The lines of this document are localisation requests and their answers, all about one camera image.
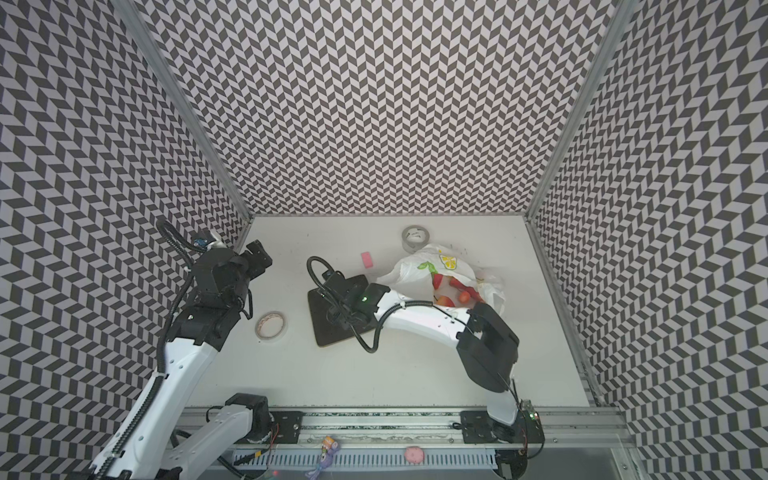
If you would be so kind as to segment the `white plastic bag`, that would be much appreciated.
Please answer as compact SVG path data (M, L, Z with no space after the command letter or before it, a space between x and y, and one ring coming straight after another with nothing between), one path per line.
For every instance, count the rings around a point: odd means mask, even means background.
M432 286L432 273L444 275L439 290ZM421 250L398 260L393 269L376 279L379 284L417 300L450 296L457 307L471 308L483 302L497 313L505 311L504 284L490 270L483 270L462 259L448 247L430 243Z

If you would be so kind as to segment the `black square tray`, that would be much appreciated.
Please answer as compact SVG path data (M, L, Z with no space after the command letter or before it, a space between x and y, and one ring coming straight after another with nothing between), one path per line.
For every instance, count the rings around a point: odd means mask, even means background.
M362 274L351 277L348 280L352 283L352 286L358 288L361 292L368 286L368 280ZM354 338L349 325L342 322L338 309L333 307L320 294L318 288L310 290L307 294L307 299L314 337L318 347L328 347ZM366 321L356 320L353 326L358 333L367 333L375 329L375 319Z

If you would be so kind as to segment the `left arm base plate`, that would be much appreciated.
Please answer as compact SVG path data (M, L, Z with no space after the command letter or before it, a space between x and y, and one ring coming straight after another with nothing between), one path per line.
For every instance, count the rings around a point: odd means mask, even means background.
M304 412L300 410L273 410L270 412L270 442L277 445L299 443Z

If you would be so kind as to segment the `beige tape roll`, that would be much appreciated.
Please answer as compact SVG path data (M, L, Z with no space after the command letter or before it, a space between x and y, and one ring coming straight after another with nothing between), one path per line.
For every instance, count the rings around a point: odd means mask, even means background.
M281 313L269 312L257 321L255 334L262 342L274 342L287 332L287 328L287 320Z

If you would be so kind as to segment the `peach fake apple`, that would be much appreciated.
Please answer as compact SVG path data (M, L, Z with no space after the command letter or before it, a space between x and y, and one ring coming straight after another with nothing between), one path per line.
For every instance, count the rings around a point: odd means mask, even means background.
M435 304L440 307L456 308L456 302L448 295L440 295L435 298Z

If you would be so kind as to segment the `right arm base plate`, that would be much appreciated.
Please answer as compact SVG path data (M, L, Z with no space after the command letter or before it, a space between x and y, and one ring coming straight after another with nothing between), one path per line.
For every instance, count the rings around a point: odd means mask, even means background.
M546 440L540 422L527 413L518 413L512 425L505 425L491 419L484 410L464 410L454 427L460 427L465 444L531 445Z

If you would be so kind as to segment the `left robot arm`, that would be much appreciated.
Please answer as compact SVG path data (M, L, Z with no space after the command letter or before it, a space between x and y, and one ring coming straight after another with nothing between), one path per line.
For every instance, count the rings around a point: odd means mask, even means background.
M165 218L156 228L181 255L188 275L162 327L149 383L83 479L196 479L238 441L261 443L273 434L267 398L239 393L212 421L168 445L229 334L241 318L252 318L250 283L273 260L259 241L237 252L208 230L188 240Z

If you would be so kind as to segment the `pink round toy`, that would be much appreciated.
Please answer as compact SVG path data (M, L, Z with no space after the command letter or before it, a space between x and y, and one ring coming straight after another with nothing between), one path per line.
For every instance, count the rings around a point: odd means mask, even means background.
M417 446L409 446L404 451L405 460L412 465L420 465L425 461L425 452Z

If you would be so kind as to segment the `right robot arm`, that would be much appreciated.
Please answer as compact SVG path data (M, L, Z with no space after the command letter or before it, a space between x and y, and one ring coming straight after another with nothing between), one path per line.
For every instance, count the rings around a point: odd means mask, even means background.
M315 292L328 306L331 324L349 332L368 354L379 350L386 329L413 333L454 349L467 377L487 393L488 429L503 443L544 438L540 418L523 409L513 370L519 359L519 337L486 303L470 308L439 306L412 299L378 284L344 276L325 259L306 261Z

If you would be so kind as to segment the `red fake strawberry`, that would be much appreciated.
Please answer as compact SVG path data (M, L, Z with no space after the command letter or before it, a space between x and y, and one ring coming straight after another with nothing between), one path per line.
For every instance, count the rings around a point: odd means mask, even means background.
M439 290L443 282L444 275L440 273L432 273L432 286L434 290Z

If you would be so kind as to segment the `purple toy figure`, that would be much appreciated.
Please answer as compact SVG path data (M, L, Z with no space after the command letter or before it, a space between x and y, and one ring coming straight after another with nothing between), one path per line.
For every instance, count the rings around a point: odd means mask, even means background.
M340 451L340 444L332 437L326 436L321 445L321 454L315 467L305 473L309 480L317 480L321 473L333 465L336 455Z

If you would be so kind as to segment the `grey tape roll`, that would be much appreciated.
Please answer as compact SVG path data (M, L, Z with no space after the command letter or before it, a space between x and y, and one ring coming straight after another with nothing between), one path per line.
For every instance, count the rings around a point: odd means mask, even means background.
M401 232L401 243L403 249L413 254L429 244L430 233L420 225L410 225Z

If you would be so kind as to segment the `pink eraser block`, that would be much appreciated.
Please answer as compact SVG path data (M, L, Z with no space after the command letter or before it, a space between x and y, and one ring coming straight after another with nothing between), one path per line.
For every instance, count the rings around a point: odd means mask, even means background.
M363 252L361 254L361 260L366 269L370 269L374 266L372 255L369 252Z

